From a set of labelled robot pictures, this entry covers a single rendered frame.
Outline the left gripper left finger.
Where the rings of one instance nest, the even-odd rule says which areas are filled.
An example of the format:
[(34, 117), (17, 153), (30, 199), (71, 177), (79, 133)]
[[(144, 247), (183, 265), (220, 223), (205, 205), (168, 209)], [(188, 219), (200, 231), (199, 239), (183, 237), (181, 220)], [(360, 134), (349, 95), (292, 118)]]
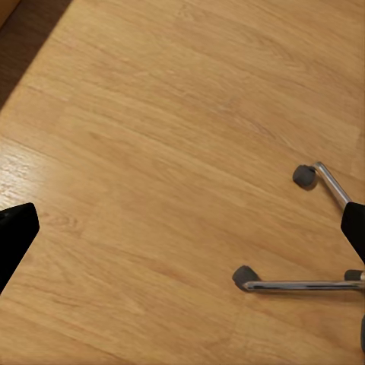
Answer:
[(34, 203), (0, 211), (0, 293), (40, 230)]

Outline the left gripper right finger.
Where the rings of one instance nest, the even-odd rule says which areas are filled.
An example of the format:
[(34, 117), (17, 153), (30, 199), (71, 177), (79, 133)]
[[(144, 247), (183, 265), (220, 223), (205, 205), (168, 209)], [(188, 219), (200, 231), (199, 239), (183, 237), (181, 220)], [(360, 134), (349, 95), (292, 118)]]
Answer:
[(348, 202), (342, 216), (341, 229), (365, 264), (365, 205)]

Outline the swivel chair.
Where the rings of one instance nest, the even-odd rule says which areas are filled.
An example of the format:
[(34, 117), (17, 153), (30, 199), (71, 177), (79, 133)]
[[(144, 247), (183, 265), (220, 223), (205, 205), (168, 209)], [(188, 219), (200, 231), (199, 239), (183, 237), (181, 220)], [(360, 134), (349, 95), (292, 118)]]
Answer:
[[(352, 202), (336, 179), (322, 162), (315, 162), (309, 167), (299, 165), (294, 171), (293, 180), (303, 186), (310, 186), (316, 177), (316, 171), (345, 208)], [(365, 271), (349, 269), (344, 274), (345, 281), (257, 281), (258, 275), (249, 267), (242, 266), (236, 270), (232, 279), (235, 285), (248, 290), (365, 290)], [(365, 353), (365, 314), (361, 323), (360, 343)]]

